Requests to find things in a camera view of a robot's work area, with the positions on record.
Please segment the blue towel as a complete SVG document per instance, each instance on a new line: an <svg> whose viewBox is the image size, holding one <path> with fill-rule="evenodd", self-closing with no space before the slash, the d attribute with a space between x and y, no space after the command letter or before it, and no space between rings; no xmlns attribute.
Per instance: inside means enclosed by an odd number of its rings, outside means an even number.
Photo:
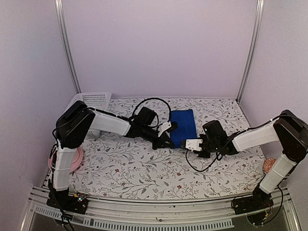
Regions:
<svg viewBox="0 0 308 231"><path fill-rule="evenodd" d="M174 148L180 148L181 142L187 139L196 139L197 130L192 109L171 111L171 122L176 122L178 127L170 132Z"/></svg>

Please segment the white plastic basket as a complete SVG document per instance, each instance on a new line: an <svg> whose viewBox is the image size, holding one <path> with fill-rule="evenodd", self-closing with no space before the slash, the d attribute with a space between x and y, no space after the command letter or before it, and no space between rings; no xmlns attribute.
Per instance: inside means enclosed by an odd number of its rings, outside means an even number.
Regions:
<svg viewBox="0 0 308 231"><path fill-rule="evenodd" d="M67 105L68 110L76 101L83 101L87 106L106 111L112 94L110 92L84 92L76 94Z"/></svg>

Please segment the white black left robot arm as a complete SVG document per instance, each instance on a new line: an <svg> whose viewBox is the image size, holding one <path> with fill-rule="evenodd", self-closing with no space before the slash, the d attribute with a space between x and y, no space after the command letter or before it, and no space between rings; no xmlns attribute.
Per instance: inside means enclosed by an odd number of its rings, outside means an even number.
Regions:
<svg viewBox="0 0 308 231"><path fill-rule="evenodd" d="M177 122L168 120L153 128L156 113L143 107L137 115L124 117L87 106L83 101L73 103L56 121L52 134L56 139L57 152L53 156L49 187L56 191L53 201L61 208L71 205L68 178L77 149L82 145L90 129L111 132L127 138L142 138L152 143L154 150L173 148L169 132L178 128Z"/></svg>

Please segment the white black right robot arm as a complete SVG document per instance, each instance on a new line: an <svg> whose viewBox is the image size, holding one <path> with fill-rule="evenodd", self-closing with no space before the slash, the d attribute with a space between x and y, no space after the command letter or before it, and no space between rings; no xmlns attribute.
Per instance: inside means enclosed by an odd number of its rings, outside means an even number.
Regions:
<svg viewBox="0 0 308 231"><path fill-rule="evenodd" d="M249 206L259 210L270 193L281 183L308 153L308 125L291 111L284 110L275 118L254 128L236 132L230 136L217 120L203 125L204 134L194 142L194 152L208 158L211 153L220 159L225 155L235 155L247 149L278 142L282 154L271 170L255 187L249 198Z"/></svg>

